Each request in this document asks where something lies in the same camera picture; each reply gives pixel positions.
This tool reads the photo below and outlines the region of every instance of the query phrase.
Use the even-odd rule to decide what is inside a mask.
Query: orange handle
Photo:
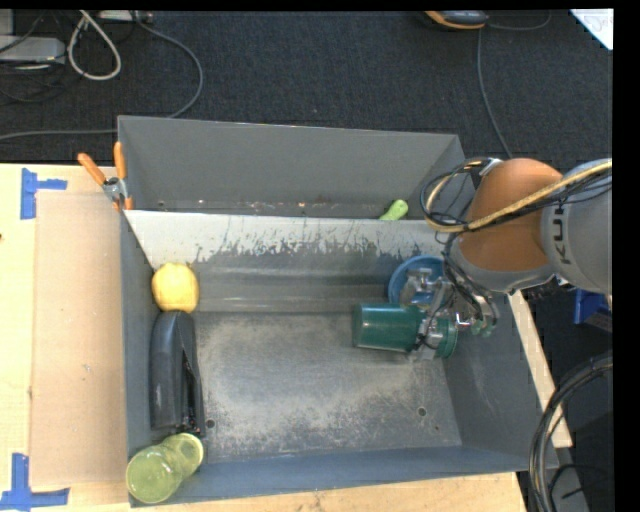
[[[78,162],[87,170],[98,185],[102,186],[105,184],[107,178],[105,178],[104,173],[98,168],[89,155],[86,153],[78,153]]]
[[[127,166],[124,162],[124,153],[122,152],[122,143],[116,142],[113,146],[113,161],[116,164],[116,172],[121,180],[127,177]]]

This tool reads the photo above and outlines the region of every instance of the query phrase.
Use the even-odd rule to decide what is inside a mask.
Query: green object
[[[396,199],[386,211],[380,216],[380,220],[398,220],[404,217],[409,211],[409,205],[402,199]]]
[[[436,350],[436,357],[446,359],[456,348],[458,330],[448,318],[436,318],[436,330],[442,334],[442,339]]]
[[[196,436],[187,433],[169,436],[133,456],[127,466],[127,489],[145,504],[165,501],[195,473],[203,458],[204,448]]]
[[[471,334],[488,338],[493,333],[494,327],[493,324],[487,324],[484,320],[476,320],[471,324]]]
[[[424,312],[401,304],[358,304],[353,311],[353,346],[409,352]]]

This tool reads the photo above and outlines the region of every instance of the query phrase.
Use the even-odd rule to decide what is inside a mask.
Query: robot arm
[[[359,305],[354,345],[448,357],[458,331],[491,335],[499,295],[554,278],[611,303],[611,176],[611,159],[563,176],[529,158],[476,158],[427,183],[425,220],[449,234],[442,259],[406,261],[389,305]]]
[[[425,204],[427,222],[450,233],[444,264],[454,281],[490,296],[555,276],[611,295],[611,169],[610,159],[597,160],[563,177],[528,158],[467,163],[465,172],[480,180],[465,221],[438,220],[431,210],[438,186]]]

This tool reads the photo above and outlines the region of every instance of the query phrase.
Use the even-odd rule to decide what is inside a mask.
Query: wooden table
[[[39,190],[36,218],[20,219],[21,172],[66,180]],[[104,168],[114,176],[113,168]],[[11,455],[30,458],[35,491],[70,488],[47,510],[129,510],[120,333],[118,213],[80,166],[0,164],[0,491]],[[514,317],[543,403],[553,381],[530,311]],[[559,429],[556,446],[569,446]],[[165,505],[148,510],[523,512],[515,474]]]

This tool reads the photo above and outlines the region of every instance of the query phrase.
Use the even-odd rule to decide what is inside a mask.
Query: gray bin
[[[127,450],[150,428],[151,276],[189,263],[206,458],[168,503],[524,471],[540,403],[506,299],[447,360],[351,345],[357,303],[439,256],[425,181],[455,135],[120,117],[136,209],[122,216]],[[379,221],[392,200],[402,221]],[[133,506],[140,506],[132,501]]]

